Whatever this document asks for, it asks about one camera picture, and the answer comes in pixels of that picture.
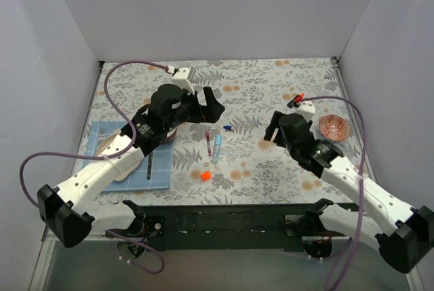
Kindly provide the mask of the pink red pen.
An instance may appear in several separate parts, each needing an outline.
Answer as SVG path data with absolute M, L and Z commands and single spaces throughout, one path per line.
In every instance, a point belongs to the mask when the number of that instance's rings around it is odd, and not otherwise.
M 211 157 L 212 156 L 212 150 L 211 150 L 211 143 L 210 143 L 210 133 L 209 133 L 208 129 L 205 129 L 205 138 L 206 138 L 208 156 Z

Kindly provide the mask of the light blue highlighter marker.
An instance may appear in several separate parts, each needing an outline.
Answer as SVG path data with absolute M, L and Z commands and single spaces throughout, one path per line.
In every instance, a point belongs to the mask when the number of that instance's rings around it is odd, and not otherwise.
M 220 157 L 220 148 L 222 145 L 222 135 L 217 134 L 214 139 L 214 146 L 212 151 L 211 163 L 217 164 Z

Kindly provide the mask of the black orange highlighter marker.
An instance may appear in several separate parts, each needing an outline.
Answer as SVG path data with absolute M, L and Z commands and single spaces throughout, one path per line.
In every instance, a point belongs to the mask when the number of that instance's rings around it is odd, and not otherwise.
M 293 97 L 293 99 L 291 99 L 291 101 L 287 103 L 287 107 L 290 109 L 298 108 L 301 105 L 303 99 L 304 99 L 304 94 L 297 94 L 295 95 L 295 97 Z

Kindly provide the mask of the orange highlighter cap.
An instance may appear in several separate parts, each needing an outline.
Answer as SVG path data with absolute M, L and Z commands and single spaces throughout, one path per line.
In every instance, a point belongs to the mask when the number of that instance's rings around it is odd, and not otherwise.
M 203 181 L 207 181 L 207 180 L 209 180 L 211 177 L 212 177 L 212 174 L 211 174 L 211 172 L 209 172 L 209 171 L 203 172 L 203 173 L 201 174 L 201 178 L 202 178 Z

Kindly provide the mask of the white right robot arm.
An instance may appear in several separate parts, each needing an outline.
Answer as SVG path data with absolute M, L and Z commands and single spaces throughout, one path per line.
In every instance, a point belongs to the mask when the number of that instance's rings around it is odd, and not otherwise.
M 287 149 L 303 169 L 342 191 L 368 221 L 327 200 L 309 212 L 307 228 L 315 235 L 339 232 L 376 248 L 400 273 L 409 273 L 433 249 L 433 211 L 394 197 L 372 179 L 360 175 L 343 152 L 327 140 L 316 139 L 305 114 L 273 113 L 264 139 Z

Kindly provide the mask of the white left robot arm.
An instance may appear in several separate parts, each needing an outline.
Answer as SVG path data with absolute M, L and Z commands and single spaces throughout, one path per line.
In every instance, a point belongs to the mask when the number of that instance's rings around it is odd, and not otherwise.
M 99 161 L 88 163 L 54 188 L 44 185 L 38 190 L 41 219 L 65 247 L 76 246 L 90 233 L 107 235 L 111 229 L 125 237 L 142 234 L 146 215 L 134 202 L 122 201 L 106 209 L 95 209 L 91 204 L 103 189 L 141 162 L 180 124 L 216 123 L 225 107 L 210 87 L 203 92 L 205 105 L 199 103 L 196 92 L 173 84 L 159 86 L 150 104 L 138 109 L 132 124 L 122 127 Z

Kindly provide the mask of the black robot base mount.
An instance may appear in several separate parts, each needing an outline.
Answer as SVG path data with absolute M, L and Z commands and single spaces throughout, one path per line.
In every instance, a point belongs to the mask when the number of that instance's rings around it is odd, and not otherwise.
M 301 252 L 305 243 L 329 244 L 330 233 L 307 217 L 314 206 L 218 205 L 141 206 L 128 228 L 112 228 L 135 240 L 145 239 L 159 252 L 167 250 L 278 249 Z

